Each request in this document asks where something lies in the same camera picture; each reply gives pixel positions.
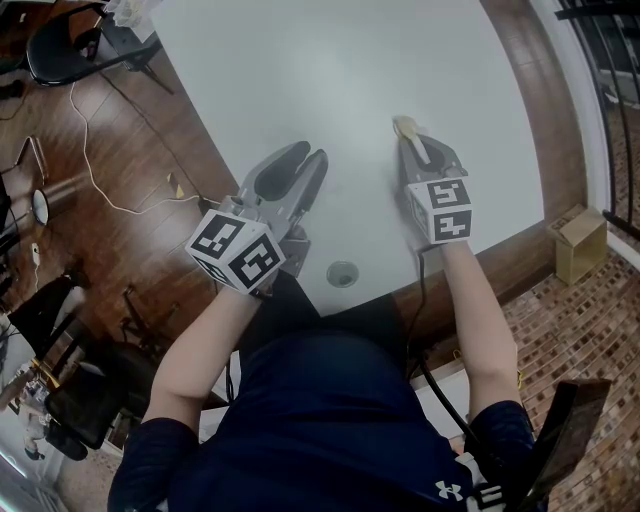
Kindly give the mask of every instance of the white table top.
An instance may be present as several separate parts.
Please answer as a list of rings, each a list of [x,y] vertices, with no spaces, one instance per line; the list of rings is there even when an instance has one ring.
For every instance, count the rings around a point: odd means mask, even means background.
[[[299,277],[321,314],[418,278],[412,248],[424,242],[398,208],[395,115],[426,126],[469,171],[475,252],[543,219],[522,97],[477,0],[164,0],[152,17],[238,182],[297,140],[328,153]],[[339,260],[359,268],[350,288],[326,280]]]

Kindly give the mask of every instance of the white cable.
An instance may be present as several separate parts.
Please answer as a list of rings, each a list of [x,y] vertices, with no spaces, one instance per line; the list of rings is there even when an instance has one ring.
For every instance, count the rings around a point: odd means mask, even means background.
[[[144,215],[145,213],[153,210],[156,206],[160,206],[163,203],[186,203],[188,201],[193,201],[194,199],[198,199],[200,197],[198,195],[195,195],[195,196],[188,197],[186,199],[172,199],[172,198],[163,199],[162,201],[154,204],[153,206],[150,206],[149,208],[142,210],[141,212],[130,210],[129,208],[122,208],[120,206],[116,206],[115,204],[113,204],[111,202],[111,199],[109,199],[107,194],[105,194],[104,191],[98,186],[98,184],[96,183],[93,177],[93,169],[91,168],[91,162],[89,162],[89,157],[87,156],[87,140],[89,139],[89,120],[84,116],[82,112],[78,110],[78,107],[76,107],[76,104],[73,102],[73,90],[76,87],[76,83],[77,82],[73,83],[73,85],[71,86],[71,90],[69,91],[69,101],[71,102],[71,106],[73,107],[73,110],[75,110],[76,113],[84,121],[84,143],[82,144],[82,153],[84,154],[84,160],[85,162],[87,162],[87,167],[89,168],[89,176],[91,177],[91,183],[93,184],[94,188],[98,192],[100,192],[100,194],[102,194],[102,197],[104,197],[107,203],[109,203],[109,206],[111,206],[115,210],[120,210],[121,212],[127,212],[133,215]]]

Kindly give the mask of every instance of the cardboard box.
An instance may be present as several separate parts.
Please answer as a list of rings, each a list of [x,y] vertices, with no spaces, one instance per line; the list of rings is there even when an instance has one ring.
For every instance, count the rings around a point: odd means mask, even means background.
[[[548,230],[556,241],[556,275],[569,285],[607,256],[607,222],[593,208],[575,206]]]

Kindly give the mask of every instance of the navy t-shirt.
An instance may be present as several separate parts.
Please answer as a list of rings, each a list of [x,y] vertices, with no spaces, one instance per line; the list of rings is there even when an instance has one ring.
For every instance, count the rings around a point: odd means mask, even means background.
[[[495,404],[472,428],[506,464],[507,484],[533,447],[522,406]],[[471,476],[455,457],[384,351],[304,333],[252,356],[206,443],[170,419],[134,430],[109,511],[153,511],[165,499],[181,512],[466,510]]]

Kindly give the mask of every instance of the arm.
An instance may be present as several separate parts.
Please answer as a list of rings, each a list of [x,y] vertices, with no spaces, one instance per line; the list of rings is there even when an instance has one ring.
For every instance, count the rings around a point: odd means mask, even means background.
[[[487,278],[466,242],[442,247],[470,385],[470,420],[497,402],[521,403],[517,347]]]
[[[143,422],[171,418],[197,434],[202,404],[259,306],[258,299],[223,288],[162,360]]]

